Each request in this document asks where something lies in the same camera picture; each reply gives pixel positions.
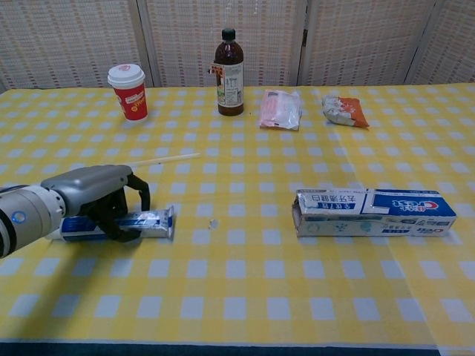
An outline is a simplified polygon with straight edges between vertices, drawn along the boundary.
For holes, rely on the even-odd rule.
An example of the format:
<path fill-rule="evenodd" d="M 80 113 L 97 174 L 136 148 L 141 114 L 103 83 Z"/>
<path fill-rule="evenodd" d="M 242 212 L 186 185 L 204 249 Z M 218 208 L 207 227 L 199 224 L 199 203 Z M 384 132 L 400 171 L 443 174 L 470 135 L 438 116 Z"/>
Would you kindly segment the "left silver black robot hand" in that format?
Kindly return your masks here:
<path fill-rule="evenodd" d="M 124 231 L 116 219 L 128 213 L 124 187 L 137 191 L 141 210 L 151 207 L 148 183 L 127 165 L 94 165 L 45 179 L 41 186 L 58 193 L 65 203 L 66 217 L 87 217 L 107 238 L 128 243 L 140 237 L 139 231 Z"/>

